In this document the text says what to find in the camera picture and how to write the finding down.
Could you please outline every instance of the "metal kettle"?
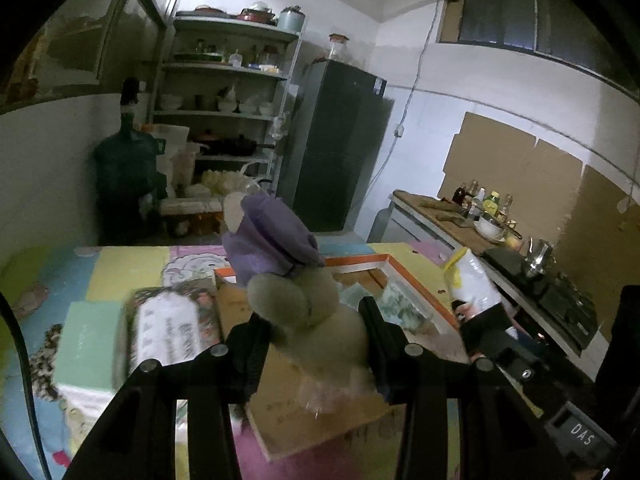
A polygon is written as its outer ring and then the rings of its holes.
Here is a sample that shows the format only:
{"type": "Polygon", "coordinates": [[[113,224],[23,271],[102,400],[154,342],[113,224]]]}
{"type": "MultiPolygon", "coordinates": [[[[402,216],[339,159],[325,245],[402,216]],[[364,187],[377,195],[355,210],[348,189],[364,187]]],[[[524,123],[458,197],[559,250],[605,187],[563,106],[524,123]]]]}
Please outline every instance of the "metal kettle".
{"type": "Polygon", "coordinates": [[[553,245],[546,240],[538,240],[535,244],[529,238],[529,250],[522,263],[522,272],[526,278],[536,278],[546,272],[552,256],[553,245]]]}

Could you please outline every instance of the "wooden countertop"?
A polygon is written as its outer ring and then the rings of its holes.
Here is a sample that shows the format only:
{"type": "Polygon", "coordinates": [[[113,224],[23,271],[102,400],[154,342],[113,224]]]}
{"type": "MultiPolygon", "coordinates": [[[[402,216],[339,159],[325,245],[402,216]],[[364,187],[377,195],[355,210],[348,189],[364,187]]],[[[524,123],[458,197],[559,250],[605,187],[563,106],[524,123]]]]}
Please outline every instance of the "wooden countertop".
{"type": "Polygon", "coordinates": [[[485,250],[495,247],[494,244],[488,242],[476,233],[476,230],[473,227],[459,227],[453,222],[438,219],[447,216],[455,216],[462,219],[462,215],[455,211],[458,207],[456,204],[441,202],[437,198],[430,196],[407,193],[400,189],[396,189],[394,191],[394,196],[419,215],[425,217],[429,222],[432,222],[442,229],[460,245],[471,249],[472,253],[476,256],[480,256],[485,250]]]}

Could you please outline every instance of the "shelf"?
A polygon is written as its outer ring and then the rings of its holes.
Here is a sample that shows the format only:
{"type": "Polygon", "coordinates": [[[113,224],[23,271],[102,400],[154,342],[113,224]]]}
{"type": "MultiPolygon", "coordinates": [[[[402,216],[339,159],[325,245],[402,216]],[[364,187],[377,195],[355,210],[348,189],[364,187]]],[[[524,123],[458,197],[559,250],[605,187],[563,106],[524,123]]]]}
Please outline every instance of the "shelf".
{"type": "Polygon", "coordinates": [[[236,36],[267,38],[283,43],[291,43],[300,38],[297,32],[281,30],[273,25],[209,16],[176,16],[174,27],[175,30],[215,30],[236,36]]]}
{"type": "Polygon", "coordinates": [[[273,77],[274,79],[285,80],[287,79],[286,74],[273,74],[270,72],[263,72],[262,70],[258,70],[255,68],[245,68],[243,66],[231,66],[231,65],[218,65],[215,63],[163,63],[162,67],[165,70],[190,70],[190,71],[200,71],[200,70],[222,70],[223,72],[235,72],[242,74],[251,74],[257,75],[261,77],[273,77]]]}
{"type": "Polygon", "coordinates": [[[157,110],[153,115],[193,116],[193,117],[233,117],[238,119],[253,119],[255,121],[273,121],[274,117],[267,115],[236,114],[234,112],[209,112],[206,110],[157,110]]]}
{"type": "Polygon", "coordinates": [[[196,160],[219,160],[222,162],[259,162],[268,164],[269,157],[265,155],[256,156],[233,156],[233,155],[198,155],[196,160]]]}

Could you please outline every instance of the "screw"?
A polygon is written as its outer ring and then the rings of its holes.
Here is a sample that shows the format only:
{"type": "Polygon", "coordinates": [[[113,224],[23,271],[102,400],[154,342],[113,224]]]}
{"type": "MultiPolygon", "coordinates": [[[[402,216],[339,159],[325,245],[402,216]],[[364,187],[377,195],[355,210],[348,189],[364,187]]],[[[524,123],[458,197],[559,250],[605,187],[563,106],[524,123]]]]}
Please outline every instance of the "screw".
{"type": "Polygon", "coordinates": [[[155,370],[157,366],[158,366],[158,361],[156,361],[155,359],[145,359],[140,364],[140,369],[143,372],[149,373],[151,370],[155,370]]]}
{"type": "Polygon", "coordinates": [[[212,346],[210,352],[213,357],[222,357],[229,352],[229,347],[220,343],[212,346]]]}
{"type": "Polygon", "coordinates": [[[404,347],[404,353],[410,355],[411,357],[418,357],[418,355],[422,355],[424,348],[416,343],[409,343],[404,347]]]}
{"type": "Polygon", "coordinates": [[[494,369],[494,364],[486,357],[481,357],[475,362],[476,368],[481,372],[490,372],[494,369]]]}

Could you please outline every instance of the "yellow bottle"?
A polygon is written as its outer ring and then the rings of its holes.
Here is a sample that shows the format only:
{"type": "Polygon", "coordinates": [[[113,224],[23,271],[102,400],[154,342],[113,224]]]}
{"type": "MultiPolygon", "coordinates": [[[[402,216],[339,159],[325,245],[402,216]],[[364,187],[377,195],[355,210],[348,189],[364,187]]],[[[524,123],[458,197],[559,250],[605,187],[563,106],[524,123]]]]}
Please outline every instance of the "yellow bottle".
{"type": "Polygon", "coordinates": [[[484,211],[489,213],[492,216],[498,211],[498,202],[500,201],[500,194],[495,191],[491,192],[491,196],[487,198],[484,202],[482,202],[482,206],[484,207],[484,211]]]}

